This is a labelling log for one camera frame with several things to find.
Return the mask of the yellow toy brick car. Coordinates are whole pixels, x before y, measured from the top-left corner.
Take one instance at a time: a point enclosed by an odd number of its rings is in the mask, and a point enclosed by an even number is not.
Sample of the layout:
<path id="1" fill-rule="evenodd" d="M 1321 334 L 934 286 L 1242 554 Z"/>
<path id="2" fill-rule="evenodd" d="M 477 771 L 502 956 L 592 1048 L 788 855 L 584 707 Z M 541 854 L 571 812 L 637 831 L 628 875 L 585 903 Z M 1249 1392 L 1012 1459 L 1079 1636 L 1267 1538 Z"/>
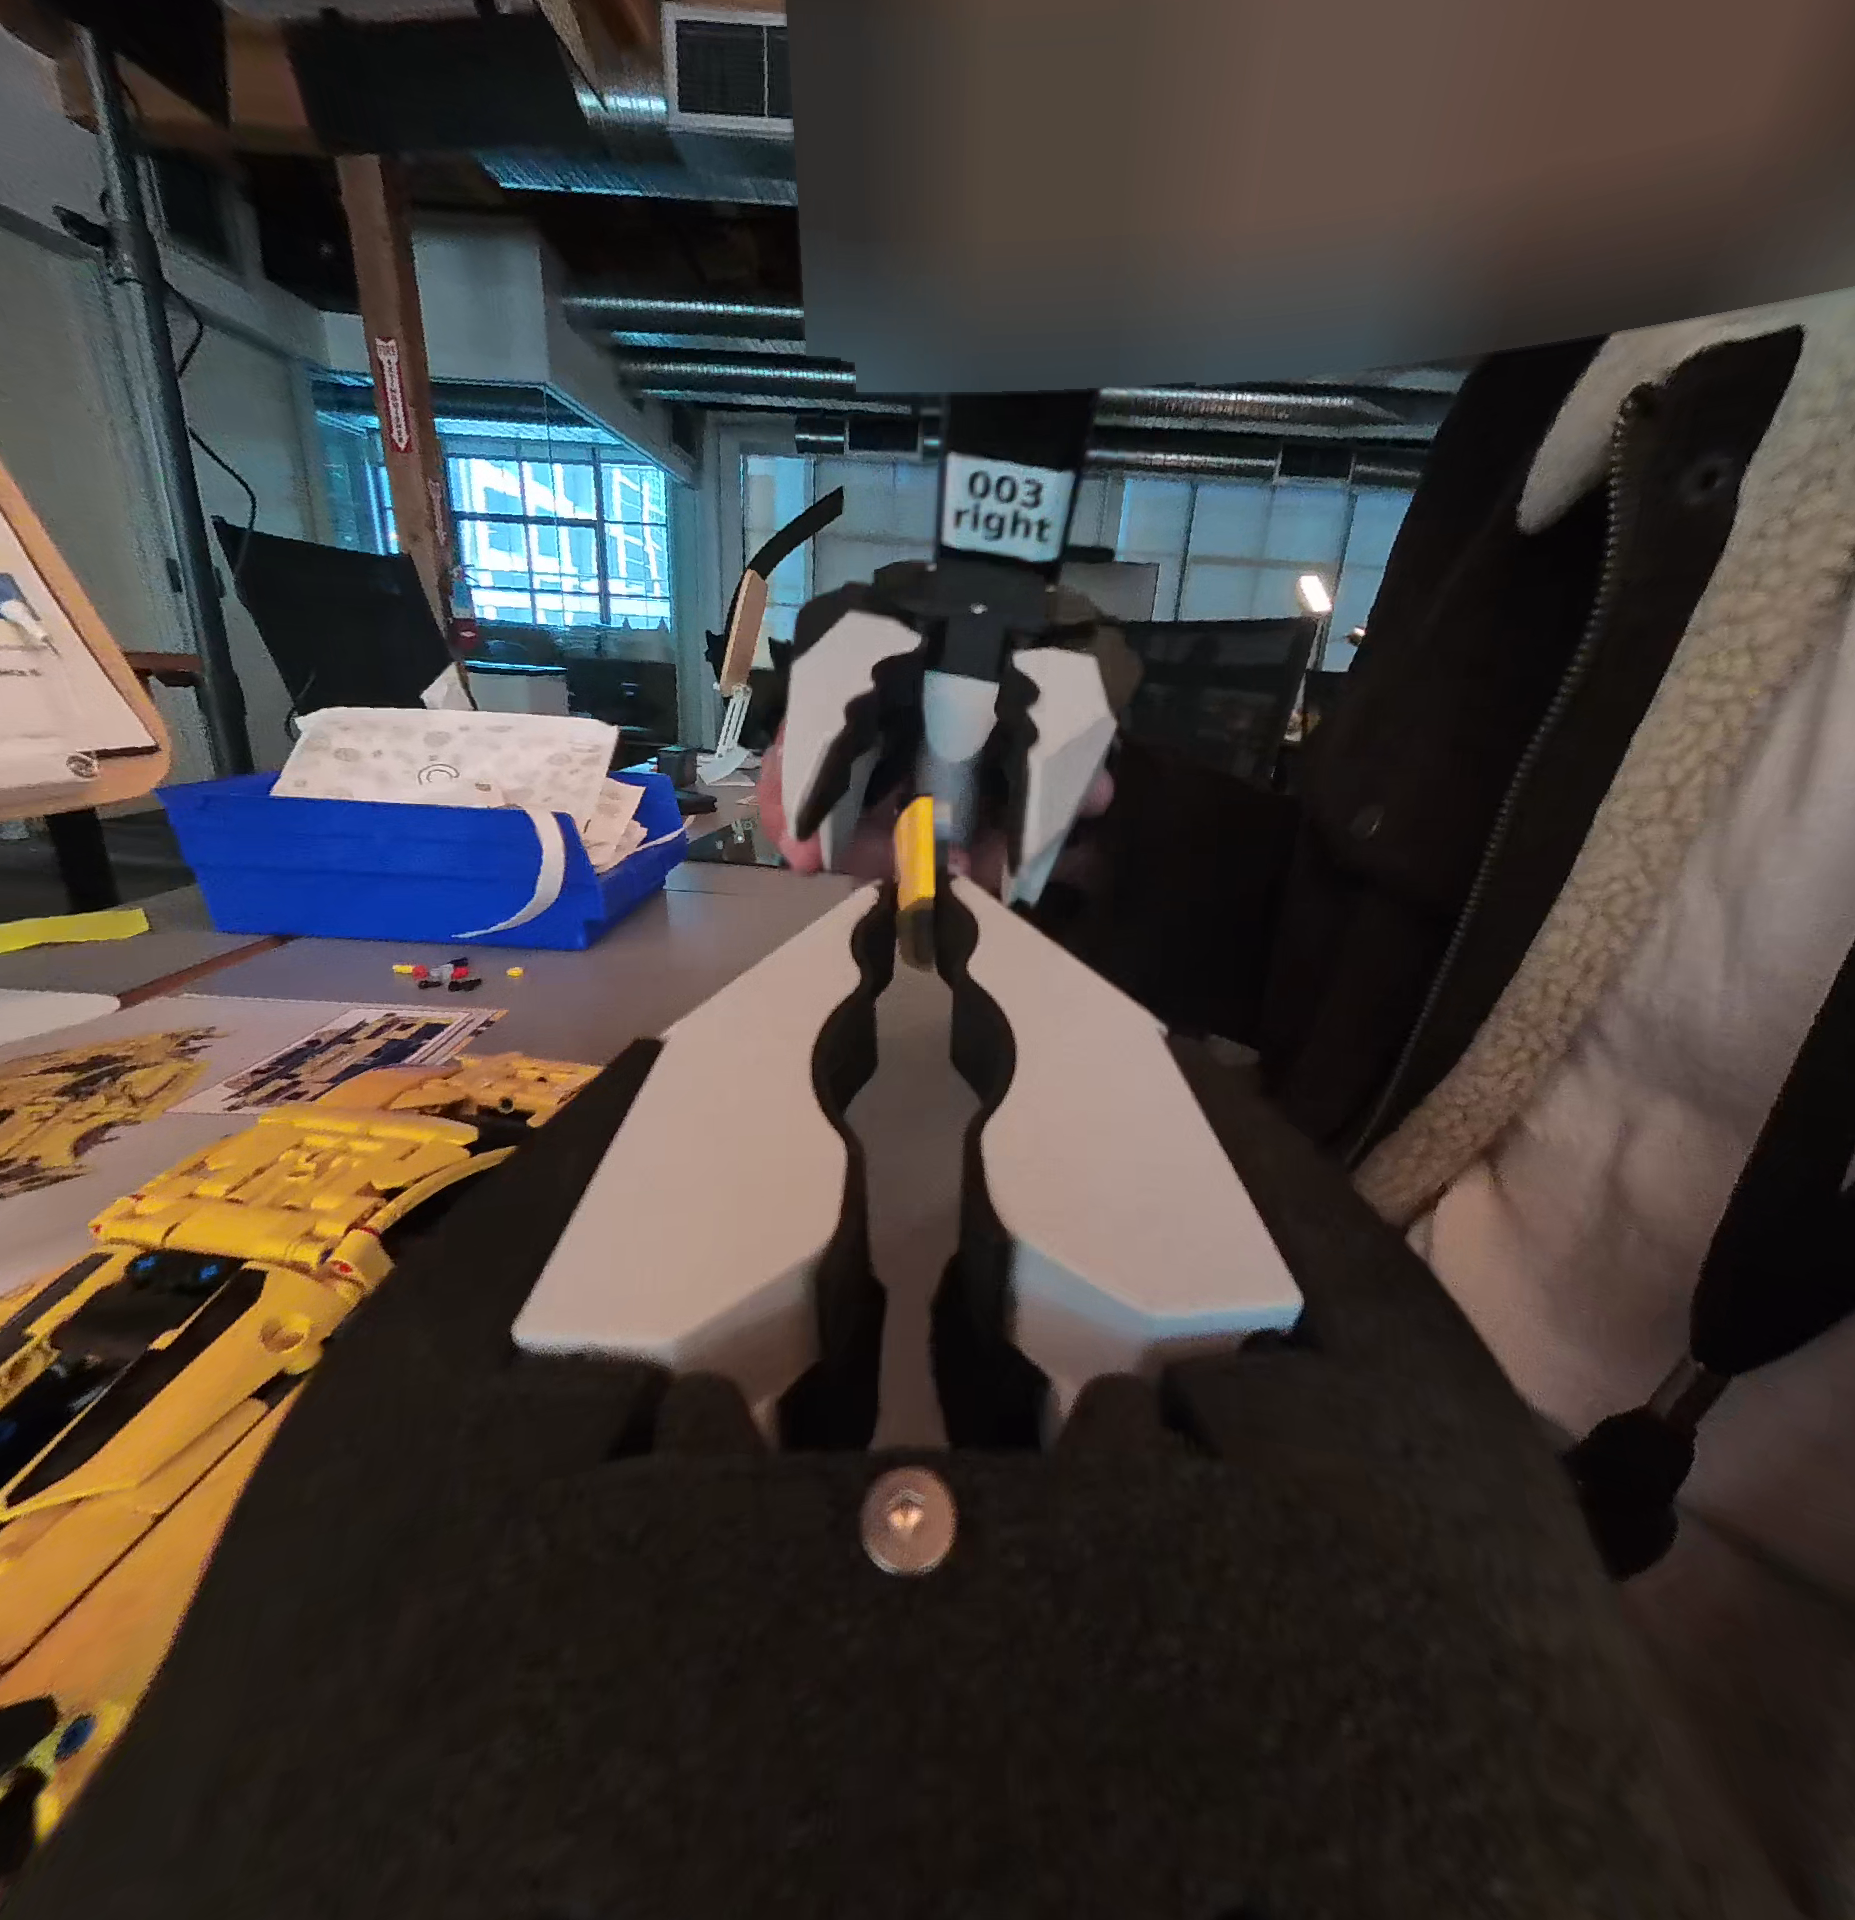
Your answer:
<path id="1" fill-rule="evenodd" d="M 112 1202 L 0 1298 L 0 1900 L 123 1734 L 299 1389 L 596 1066 L 386 1067 Z"/>

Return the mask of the curved wood and black lamp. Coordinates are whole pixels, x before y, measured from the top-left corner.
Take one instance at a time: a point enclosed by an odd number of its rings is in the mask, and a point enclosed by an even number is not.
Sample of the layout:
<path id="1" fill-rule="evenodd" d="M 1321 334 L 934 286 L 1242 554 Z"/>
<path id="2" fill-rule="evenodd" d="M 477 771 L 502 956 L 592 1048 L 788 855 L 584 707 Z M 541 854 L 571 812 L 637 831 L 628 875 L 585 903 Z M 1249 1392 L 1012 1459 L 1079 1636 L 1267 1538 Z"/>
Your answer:
<path id="1" fill-rule="evenodd" d="M 730 780 L 743 770 L 747 757 L 743 734 L 752 707 L 753 659 L 770 599 L 770 575 L 788 554 L 814 541 L 842 513 L 844 489 L 833 489 L 814 507 L 798 513 L 747 562 L 741 584 L 734 591 L 727 626 L 721 638 L 721 672 L 716 683 L 719 693 L 723 696 L 723 722 L 716 745 L 710 751 L 701 751 L 699 785 L 710 787 Z"/>

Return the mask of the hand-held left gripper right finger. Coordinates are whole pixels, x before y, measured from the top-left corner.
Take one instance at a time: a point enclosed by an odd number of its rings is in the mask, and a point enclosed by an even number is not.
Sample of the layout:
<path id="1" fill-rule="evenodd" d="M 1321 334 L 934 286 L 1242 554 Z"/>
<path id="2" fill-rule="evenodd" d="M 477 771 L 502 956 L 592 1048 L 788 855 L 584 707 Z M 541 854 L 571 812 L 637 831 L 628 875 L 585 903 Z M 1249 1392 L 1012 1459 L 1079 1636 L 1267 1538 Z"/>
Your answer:
<path id="1" fill-rule="evenodd" d="M 936 901 L 977 1097 L 933 1300 L 953 1448 L 1039 1448 L 1105 1377 L 1285 1336 L 1304 1298 L 1164 1027 L 970 879 Z"/>

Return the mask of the open instruction booklet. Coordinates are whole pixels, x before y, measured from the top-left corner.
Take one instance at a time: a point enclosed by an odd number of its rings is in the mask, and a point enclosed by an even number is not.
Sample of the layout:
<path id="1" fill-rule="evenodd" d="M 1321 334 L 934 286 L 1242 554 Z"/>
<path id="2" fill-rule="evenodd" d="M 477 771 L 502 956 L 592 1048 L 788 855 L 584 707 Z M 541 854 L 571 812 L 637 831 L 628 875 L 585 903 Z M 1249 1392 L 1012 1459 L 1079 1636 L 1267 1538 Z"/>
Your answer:
<path id="1" fill-rule="evenodd" d="M 112 1202 L 243 1129 L 186 1102 L 272 1039 L 251 1004 L 178 996 L 0 1048 L 0 1298 L 84 1255 Z"/>

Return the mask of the wooden post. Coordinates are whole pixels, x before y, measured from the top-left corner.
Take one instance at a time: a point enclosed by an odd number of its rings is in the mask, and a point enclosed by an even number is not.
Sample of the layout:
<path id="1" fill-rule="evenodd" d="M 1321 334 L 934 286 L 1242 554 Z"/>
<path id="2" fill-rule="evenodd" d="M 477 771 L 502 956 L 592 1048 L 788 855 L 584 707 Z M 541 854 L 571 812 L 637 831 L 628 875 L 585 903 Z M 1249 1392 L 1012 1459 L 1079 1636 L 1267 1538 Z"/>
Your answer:
<path id="1" fill-rule="evenodd" d="M 337 172 L 361 290 L 395 533 L 447 637 L 449 666 L 460 688 L 447 702 L 472 707 L 452 608 L 460 549 L 435 428 L 406 180 L 397 159 L 378 155 L 341 156 Z"/>

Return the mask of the large window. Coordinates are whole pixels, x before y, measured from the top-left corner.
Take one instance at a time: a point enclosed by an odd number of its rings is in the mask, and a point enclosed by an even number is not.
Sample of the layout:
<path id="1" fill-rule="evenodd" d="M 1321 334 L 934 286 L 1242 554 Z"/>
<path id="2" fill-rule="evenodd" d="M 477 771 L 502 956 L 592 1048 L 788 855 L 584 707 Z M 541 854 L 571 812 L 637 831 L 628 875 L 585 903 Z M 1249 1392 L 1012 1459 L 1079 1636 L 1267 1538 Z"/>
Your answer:
<path id="1" fill-rule="evenodd" d="M 671 480 L 603 448 L 447 461 L 460 584 L 484 626 L 659 632 L 674 624 Z"/>

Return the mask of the yellow paper strip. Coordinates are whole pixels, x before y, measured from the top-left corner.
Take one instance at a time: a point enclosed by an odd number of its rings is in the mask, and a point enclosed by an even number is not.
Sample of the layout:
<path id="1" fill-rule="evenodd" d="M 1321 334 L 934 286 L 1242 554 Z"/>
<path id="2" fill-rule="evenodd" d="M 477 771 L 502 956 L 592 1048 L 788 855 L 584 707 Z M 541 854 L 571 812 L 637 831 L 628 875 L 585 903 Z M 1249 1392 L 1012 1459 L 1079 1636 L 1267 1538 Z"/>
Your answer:
<path id="1" fill-rule="evenodd" d="M 33 949 L 122 944 L 147 933 L 149 914 L 140 905 L 116 905 L 56 917 L 20 917 L 0 922 L 0 956 Z"/>

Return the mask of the grey desk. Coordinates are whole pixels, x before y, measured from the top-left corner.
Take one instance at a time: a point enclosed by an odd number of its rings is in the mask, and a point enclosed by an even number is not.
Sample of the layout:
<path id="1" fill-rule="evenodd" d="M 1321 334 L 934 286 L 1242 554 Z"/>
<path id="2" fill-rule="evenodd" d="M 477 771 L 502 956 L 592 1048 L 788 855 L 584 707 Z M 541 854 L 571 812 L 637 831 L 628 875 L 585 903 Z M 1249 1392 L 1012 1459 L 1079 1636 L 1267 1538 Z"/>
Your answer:
<path id="1" fill-rule="evenodd" d="M 684 862 L 585 952 L 525 959 L 500 986 L 502 1048 L 598 1066 L 596 1080 L 497 1172 L 472 1177 L 395 1265 L 356 1327 L 507 1366 L 513 1324 L 552 1258 L 662 1034 L 858 893 L 839 875 Z"/>

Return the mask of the yellow and black brick assembly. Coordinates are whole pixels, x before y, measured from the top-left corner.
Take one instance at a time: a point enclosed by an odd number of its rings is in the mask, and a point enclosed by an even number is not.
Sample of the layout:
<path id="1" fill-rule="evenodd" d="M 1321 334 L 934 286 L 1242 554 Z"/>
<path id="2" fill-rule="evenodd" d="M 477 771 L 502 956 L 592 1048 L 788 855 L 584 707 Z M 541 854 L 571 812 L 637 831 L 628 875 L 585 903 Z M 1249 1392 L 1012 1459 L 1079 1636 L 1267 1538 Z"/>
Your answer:
<path id="1" fill-rule="evenodd" d="M 892 827 L 892 884 L 900 956 L 914 970 L 936 967 L 936 901 L 940 890 L 939 807 L 920 796 Z"/>

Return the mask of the white patterned paper bag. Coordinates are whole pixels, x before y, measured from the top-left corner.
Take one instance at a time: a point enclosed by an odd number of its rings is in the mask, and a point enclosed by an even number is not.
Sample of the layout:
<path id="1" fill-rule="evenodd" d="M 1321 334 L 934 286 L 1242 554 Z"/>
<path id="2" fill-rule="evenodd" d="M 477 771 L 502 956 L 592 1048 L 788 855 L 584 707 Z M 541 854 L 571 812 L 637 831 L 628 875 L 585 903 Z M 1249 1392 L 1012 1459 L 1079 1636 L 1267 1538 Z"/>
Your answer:
<path id="1" fill-rule="evenodd" d="M 325 707 L 303 720 L 272 796 L 562 813 L 606 872 L 668 834 L 637 822 L 645 789 L 613 773 L 616 743 L 618 730 L 584 717 Z"/>

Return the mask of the wooden instruction board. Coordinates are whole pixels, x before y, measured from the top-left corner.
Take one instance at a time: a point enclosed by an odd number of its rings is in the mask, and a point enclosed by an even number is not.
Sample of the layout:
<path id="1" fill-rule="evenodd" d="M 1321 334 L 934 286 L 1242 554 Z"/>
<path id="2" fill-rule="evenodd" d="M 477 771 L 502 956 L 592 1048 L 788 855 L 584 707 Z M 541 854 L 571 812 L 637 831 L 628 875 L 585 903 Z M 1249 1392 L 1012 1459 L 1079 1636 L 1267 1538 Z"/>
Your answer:
<path id="1" fill-rule="evenodd" d="M 0 822 L 147 797 L 170 734 L 0 460 Z"/>

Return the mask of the grey wall pipe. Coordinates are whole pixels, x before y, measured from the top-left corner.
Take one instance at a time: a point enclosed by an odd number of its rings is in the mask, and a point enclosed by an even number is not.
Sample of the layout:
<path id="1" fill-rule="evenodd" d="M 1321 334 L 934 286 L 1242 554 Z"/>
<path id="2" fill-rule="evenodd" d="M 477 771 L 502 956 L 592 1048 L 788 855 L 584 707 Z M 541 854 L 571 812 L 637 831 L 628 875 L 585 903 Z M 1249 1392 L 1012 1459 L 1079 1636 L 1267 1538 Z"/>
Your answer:
<path id="1" fill-rule="evenodd" d="M 255 771 L 255 751 L 243 683 L 224 622 L 212 530 L 197 489 L 195 443 L 170 329 L 170 282 L 149 225 L 137 137 L 111 48 L 84 22 L 75 25 L 74 37 L 96 110 L 108 237 L 149 379 L 150 461 L 169 516 L 173 580 L 181 599 L 181 627 L 197 659 L 212 770 L 218 777 L 246 775 Z"/>

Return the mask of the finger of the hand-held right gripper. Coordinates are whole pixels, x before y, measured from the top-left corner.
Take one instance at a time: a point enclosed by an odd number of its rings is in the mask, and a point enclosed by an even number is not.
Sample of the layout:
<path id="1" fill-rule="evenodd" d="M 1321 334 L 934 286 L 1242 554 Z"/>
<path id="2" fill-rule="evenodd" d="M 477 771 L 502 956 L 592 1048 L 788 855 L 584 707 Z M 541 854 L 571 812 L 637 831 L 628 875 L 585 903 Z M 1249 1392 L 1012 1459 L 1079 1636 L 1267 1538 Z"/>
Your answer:
<path id="1" fill-rule="evenodd" d="M 1014 827 L 1008 901 L 1034 905 L 1116 739 L 1102 664 L 1070 648 L 1014 652 L 1008 720 Z"/>
<path id="2" fill-rule="evenodd" d="M 788 831 L 844 875 L 859 831 L 914 796 L 931 638 L 890 614 L 844 613 L 788 672 Z"/>

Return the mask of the white air vent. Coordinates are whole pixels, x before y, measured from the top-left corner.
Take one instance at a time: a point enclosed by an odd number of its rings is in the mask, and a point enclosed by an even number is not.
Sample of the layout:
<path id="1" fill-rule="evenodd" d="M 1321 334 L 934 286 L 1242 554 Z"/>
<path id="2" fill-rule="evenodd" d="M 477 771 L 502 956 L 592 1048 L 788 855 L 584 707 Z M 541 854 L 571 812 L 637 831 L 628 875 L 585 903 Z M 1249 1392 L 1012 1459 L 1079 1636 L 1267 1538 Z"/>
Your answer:
<path id="1" fill-rule="evenodd" d="M 786 11 L 666 3 L 660 25 L 674 128 L 794 140 Z"/>

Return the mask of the white shirt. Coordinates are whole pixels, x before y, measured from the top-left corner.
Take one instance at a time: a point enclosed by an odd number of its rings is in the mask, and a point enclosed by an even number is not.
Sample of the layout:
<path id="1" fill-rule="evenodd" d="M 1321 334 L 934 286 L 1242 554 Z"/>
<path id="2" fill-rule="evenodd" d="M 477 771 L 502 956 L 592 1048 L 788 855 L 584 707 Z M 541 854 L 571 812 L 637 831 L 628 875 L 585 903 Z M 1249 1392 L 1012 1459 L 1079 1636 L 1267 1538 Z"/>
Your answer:
<path id="1" fill-rule="evenodd" d="M 1411 1237 L 1797 1915 L 1855 1915 L 1855 606 L 1652 936 Z"/>

